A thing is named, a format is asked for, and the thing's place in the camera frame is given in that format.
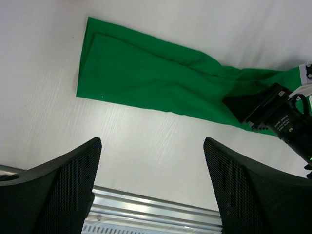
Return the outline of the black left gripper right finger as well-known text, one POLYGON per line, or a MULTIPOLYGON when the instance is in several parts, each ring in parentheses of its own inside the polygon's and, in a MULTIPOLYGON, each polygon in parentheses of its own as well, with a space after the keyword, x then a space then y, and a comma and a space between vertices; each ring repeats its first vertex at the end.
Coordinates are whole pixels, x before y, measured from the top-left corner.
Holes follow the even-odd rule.
POLYGON ((310 234, 312 182, 241 155, 208 137, 203 145, 224 234, 310 234))

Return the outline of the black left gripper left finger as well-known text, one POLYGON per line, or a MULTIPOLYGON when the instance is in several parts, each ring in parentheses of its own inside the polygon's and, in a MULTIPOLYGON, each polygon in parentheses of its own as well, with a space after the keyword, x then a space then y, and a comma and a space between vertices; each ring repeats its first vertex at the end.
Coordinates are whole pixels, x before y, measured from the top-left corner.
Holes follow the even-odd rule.
POLYGON ((94 201, 101 155, 95 137, 32 169, 0 177, 2 234, 79 234, 94 201))

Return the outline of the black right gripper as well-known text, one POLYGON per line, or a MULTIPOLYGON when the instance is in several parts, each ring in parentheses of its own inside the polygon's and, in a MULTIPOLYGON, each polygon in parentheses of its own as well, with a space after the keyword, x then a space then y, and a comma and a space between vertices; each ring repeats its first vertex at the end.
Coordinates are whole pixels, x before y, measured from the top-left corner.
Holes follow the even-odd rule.
POLYGON ((251 95, 226 96, 223 103, 241 124, 252 130, 270 129, 287 144, 307 138, 307 98, 274 83, 251 95))

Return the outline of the green t shirt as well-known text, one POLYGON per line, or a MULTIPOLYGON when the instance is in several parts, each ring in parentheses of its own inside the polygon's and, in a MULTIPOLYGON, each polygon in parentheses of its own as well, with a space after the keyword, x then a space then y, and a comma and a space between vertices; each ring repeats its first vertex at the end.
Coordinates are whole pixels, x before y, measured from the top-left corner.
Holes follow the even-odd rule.
POLYGON ((170 112, 250 131, 226 99, 254 95, 275 83, 305 85, 301 67, 286 71, 235 68, 211 56, 117 24, 88 18, 77 97, 170 112))

